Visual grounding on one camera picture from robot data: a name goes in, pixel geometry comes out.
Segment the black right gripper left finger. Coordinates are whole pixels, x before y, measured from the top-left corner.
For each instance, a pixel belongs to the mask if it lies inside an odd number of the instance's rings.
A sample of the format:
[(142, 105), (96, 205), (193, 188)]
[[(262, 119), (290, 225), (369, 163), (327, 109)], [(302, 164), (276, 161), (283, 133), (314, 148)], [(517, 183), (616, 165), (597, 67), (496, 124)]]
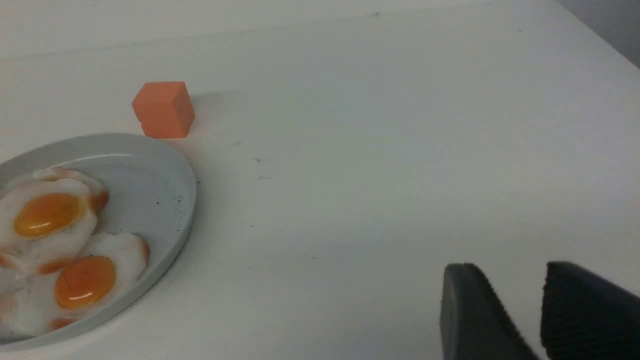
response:
[(450, 263), (444, 269), (439, 332), (444, 360), (538, 359), (473, 263)]

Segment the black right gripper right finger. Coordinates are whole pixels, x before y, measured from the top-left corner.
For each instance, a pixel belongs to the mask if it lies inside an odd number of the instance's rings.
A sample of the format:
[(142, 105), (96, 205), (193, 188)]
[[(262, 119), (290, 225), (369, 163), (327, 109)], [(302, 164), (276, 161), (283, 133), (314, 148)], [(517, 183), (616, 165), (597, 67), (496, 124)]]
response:
[(548, 262), (541, 342), (551, 360), (637, 360), (640, 299), (578, 264)]

